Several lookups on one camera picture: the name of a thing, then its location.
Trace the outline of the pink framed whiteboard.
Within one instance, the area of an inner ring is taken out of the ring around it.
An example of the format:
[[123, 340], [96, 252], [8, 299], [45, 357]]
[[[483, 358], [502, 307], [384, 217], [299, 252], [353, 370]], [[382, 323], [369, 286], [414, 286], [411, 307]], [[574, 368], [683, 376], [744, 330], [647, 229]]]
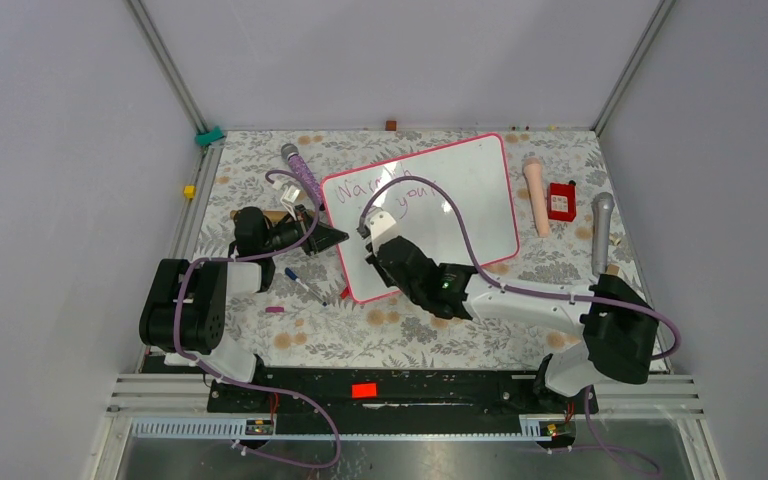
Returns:
[[357, 228], [365, 207], [380, 207], [400, 235], [436, 263], [486, 265], [520, 250], [516, 212], [502, 138], [486, 134], [327, 176], [326, 212], [349, 234], [338, 245], [350, 296], [358, 303], [396, 293], [366, 263]]

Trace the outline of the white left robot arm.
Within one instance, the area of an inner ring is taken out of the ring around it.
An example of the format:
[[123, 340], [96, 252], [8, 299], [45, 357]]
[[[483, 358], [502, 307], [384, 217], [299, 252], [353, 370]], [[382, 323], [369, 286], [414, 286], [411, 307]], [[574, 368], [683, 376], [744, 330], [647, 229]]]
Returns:
[[139, 322], [141, 341], [157, 347], [172, 363], [208, 365], [208, 373], [235, 380], [232, 398], [248, 411], [269, 401], [270, 385], [256, 375], [260, 363], [224, 336], [228, 281], [244, 294], [267, 291], [276, 272], [273, 256], [299, 247], [312, 256], [349, 239], [349, 234], [320, 223], [302, 205], [274, 221], [257, 207], [231, 215], [234, 239], [227, 259], [193, 265], [186, 259], [160, 261]]

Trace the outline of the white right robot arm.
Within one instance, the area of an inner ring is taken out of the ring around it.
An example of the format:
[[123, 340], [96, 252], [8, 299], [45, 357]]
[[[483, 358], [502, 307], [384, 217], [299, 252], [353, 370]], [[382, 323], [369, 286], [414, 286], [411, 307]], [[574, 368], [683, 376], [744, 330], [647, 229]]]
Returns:
[[659, 322], [618, 276], [569, 286], [492, 276], [473, 265], [437, 264], [401, 236], [366, 250], [385, 285], [436, 317], [520, 321], [578, 338], [541, 361], [533, 396], [543, 410], [561, 410], [590, 385], [648, 380]]

